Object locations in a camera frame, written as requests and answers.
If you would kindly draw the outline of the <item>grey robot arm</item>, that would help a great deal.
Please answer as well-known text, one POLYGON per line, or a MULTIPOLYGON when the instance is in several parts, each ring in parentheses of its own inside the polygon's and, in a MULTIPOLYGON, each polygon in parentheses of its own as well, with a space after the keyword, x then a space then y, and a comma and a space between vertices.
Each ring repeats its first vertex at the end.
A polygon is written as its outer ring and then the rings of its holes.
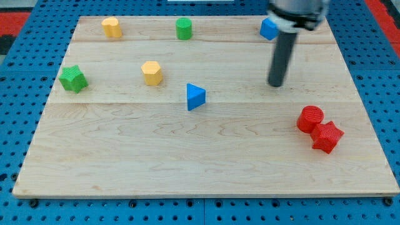
POLYGON ((315 30, 329 12, 330 0, 273 0, 267 7, 269 19, 277 26, 277 40, 267 83, 283 85, 299 31, 315 30))

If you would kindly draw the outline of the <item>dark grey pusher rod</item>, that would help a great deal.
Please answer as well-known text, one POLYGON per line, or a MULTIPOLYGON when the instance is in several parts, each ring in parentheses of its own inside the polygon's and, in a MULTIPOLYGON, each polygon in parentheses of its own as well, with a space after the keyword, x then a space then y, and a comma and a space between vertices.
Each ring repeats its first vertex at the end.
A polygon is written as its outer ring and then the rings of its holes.
POLYGON ((283 85, 297 35, 296 32, 279 32, 267 77, 270 86, 277 88, 283 85))

